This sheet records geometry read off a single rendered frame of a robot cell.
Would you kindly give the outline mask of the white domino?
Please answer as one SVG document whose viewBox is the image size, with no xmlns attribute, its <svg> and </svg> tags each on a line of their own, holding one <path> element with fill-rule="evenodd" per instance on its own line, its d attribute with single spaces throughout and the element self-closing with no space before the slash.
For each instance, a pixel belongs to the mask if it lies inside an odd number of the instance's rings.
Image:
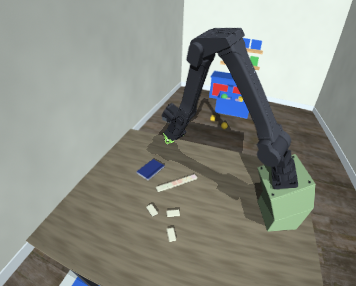
<svg viewBox="0 0 356 286">
<path fill-rule="evenodd" d="M 169 242 L 176 241 L 176 237 L 175 237 L 173 228 L 167 229 L 167 233 L 168 233 Z"/>
<path fill-rule="evenodd" d="M 158 214 L 157 211 L 155 210 L 155 208 L 153 207 L 153 205 L 147 206 L 147 209 L 150 212 L 150 214 L 152 215 L 152 217 Z"/>
<path fill-rule="evenodd" d="M 182 178 L 182 179 L 179 179 L 179 180 L 176 180 L 176 181 L 177 181 L 178 185 L 181 185 L 181 184 L 184 184 L 184 183 L 188 182 L 188 180 L 186 179 L 186 177 L 185 177 L 185 178 Z"/>
<path fill-rule="evenodd" d="M 180 216 L 179 210 L 169 210 L 167 211 L 167 217 Z"/>
<path fill-rule="evenodd" d="M 158 192 L 160 192 L 160 191 L 168 189 L 168 186 L 166 184 L 164 184 L 164 185 L 156 187 L 156 189 Z"/>
<path fill-rule="evenodd" d="M 166 185 L 168 186 L 168 189 L 170 189 L 172 187 L 178 186 L 178 183 L 177 183 L 177 181 L 173 181 L 173 182 L 167 183 Z"/>
<path fill-rule="evenodd" d="M 188 180 L 188 182 L 190 182 L 190 181 L 192 181 L 192 180 L 197 179 L 197 177 L 196 177 L 196 175 L 194 174 L 194 175 L 191 175 L 191 176 L 186 177 L 186 179 Z"/>
</svg>

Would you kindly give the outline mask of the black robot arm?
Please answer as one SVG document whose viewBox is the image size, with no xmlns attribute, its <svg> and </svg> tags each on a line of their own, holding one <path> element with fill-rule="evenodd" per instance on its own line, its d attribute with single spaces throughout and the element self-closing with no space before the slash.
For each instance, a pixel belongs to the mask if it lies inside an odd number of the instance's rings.
<svg viewBox="0 0 356 286">
<path fill-rule="evenodd" d="M 297 188 L 295 162 L 288 150 L 291 137 L 276 122 L 248 55 L 244 36 L 242 28 L 213 28 L 191 40 L 186 61 L 194 66 L 189 66 L 182 102 L 179 108 L 169 104 L 161 115 L 162 120 L 170 123 L 167 129 L 171 133 L 175 126 L 179 130 L 186 128 L 197 112 L 200 93 L 217 53 L 230 71 L 254 122 L 259 139 L 257 157 L 271 167 L 273 189 Z"/>
</svg>

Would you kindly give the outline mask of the blue flat rectangular pad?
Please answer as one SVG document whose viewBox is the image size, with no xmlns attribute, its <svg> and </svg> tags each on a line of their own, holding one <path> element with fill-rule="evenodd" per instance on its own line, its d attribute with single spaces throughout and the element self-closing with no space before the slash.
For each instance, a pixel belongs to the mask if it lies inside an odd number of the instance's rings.
<svg viewBox="0 0 356 286">
<path fill-rule="evenodd" d="M 139 174 L 146 180 L 150 180 L 154 175 L 156 175 L 164 167 L 165 167 L 165 165 L 152 159 L 149 163 L 147 163 L 145 166 L 143 166 L 141 169 L 139 169 L 137 171 L 137 174 Z"/>
</svg>

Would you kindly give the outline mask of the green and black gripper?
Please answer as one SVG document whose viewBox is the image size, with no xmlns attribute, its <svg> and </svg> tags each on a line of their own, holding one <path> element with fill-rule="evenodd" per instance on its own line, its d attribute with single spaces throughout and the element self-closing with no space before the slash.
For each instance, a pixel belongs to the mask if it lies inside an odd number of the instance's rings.
<svg viewBox="0 0 356 286">
<path fill-rule="evenodd" d="M 174 123 L 174 126 L 175 126 L 175 123 Z M 173 143 L 174 140 L 177 140 L 180 137 L 183 137 L 186 133 L 186 130 L 184 129 L 184 131 L 182 133 L 181 133 L 181 131 L 183 131 L 183 130 L 179 130 L 176 126 L 175 126 L 173 133 L 171 133 L 168 129 L 166 129 L 165 132 L 163 133 L 164 137 L 165 137 L 165 143 L 166 144 Z M 167 142 L 167 139 L 169 140 L 168 142 Z"/>
</svg>

